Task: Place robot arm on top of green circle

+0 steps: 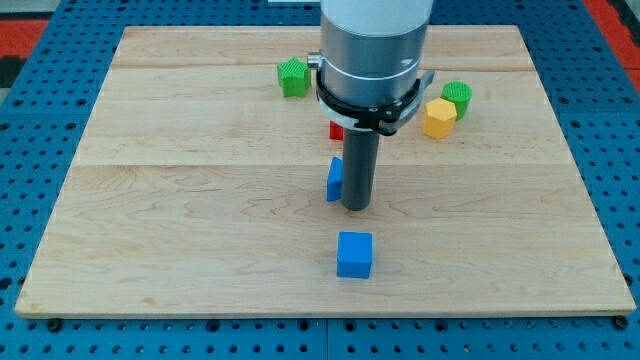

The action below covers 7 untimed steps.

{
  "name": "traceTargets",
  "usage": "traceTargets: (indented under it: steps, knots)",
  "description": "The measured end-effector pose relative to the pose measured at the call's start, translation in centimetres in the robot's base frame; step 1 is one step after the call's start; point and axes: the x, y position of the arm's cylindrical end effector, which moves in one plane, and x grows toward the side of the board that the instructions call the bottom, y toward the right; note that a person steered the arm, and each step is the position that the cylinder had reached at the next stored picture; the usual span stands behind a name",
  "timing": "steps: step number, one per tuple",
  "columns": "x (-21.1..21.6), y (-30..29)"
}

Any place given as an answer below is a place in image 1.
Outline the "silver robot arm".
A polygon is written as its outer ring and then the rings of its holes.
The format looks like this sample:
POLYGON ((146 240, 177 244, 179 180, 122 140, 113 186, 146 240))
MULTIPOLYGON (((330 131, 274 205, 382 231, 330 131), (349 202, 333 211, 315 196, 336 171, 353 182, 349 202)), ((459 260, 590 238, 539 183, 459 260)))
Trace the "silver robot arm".
POLYGON ((418 80, 432 0, 322 0, 321 84, 357 107, 395 105, 418 80))

